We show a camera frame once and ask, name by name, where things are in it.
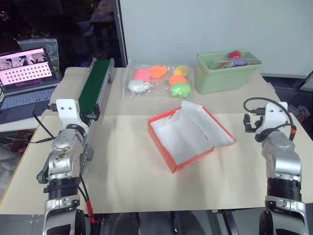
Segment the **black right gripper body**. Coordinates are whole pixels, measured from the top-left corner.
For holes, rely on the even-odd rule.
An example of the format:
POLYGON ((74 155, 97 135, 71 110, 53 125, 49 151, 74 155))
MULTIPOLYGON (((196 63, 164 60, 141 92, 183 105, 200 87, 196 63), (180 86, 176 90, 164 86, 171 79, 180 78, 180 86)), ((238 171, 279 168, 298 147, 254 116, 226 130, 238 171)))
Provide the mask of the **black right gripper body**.
POLYGON ((256 133, 258 131, 258 129, 260 129, 262 127, 262 125, 260 127, 254 127, 252 128, 252 133, 256 133))

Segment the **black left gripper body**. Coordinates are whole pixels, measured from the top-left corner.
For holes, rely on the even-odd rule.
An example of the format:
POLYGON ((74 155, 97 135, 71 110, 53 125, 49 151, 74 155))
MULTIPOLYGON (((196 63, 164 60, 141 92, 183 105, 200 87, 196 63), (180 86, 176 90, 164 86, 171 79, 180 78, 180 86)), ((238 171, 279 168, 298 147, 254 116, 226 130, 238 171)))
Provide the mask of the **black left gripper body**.
POLYGON ((91 121, 91 120, 97 121, 99 119, 99 116, 100 116, 99 104, 95 105, 92 114, 84 114, 84 113, 80 114, 80 118, 82 121, 91 121))

